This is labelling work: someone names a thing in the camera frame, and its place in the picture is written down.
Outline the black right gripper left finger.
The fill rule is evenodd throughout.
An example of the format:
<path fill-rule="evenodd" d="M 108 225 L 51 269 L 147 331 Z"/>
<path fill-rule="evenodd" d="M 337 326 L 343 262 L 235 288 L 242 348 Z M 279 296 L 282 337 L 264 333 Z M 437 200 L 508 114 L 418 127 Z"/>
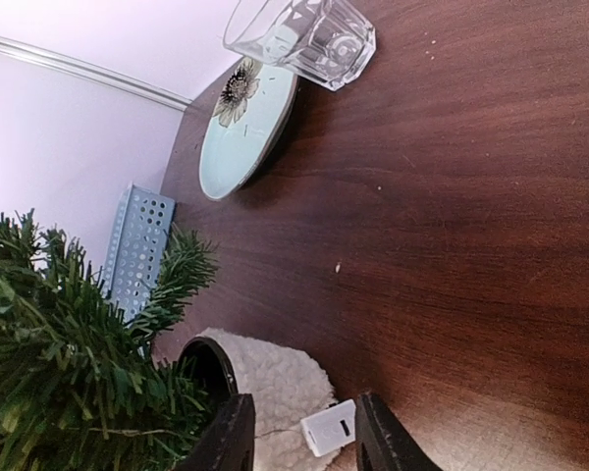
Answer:
<path fill-rule="evenodd" d="M 251 394 L 232 395 L 176 471 L 253 469 L 255 407 Z"/>

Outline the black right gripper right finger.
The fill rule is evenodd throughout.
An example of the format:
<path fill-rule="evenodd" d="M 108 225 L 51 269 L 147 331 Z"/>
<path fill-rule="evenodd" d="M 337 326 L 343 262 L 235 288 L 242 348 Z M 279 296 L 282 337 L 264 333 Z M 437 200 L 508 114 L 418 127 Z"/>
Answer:
<path fill-rule="evenodd" d="M 442 471 L 374 392 L 356 400 L 355 438 L 358 470 Z"/>

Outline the white battery box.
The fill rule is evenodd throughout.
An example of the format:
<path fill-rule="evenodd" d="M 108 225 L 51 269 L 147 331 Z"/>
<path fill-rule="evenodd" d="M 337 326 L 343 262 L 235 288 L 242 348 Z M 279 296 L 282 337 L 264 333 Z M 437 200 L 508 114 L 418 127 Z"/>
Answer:
<path fill-rule="evenodd" d="M 316 457 L 355 442 L 355 411 L 355 401 L 349 399 L 300 420 L 303 436 Z"/>

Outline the small green christmas tree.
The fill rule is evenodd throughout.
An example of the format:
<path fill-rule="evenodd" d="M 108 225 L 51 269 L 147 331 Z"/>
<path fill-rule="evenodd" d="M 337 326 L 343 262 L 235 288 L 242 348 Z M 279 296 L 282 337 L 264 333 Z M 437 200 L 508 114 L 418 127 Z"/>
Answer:
<path fill-rule="evenodd" d="M 172 470 L 234 394 L 255 406 L 255 470 L 325 470 L 300 420 L 335 404 L 307 353 L 207 329 L 173 360 L 154 341 L 217 272 L 211 244 L 173 229 L 132 322 L 84 247 L 31 214 L 0 219 L 0 470 Z"/>

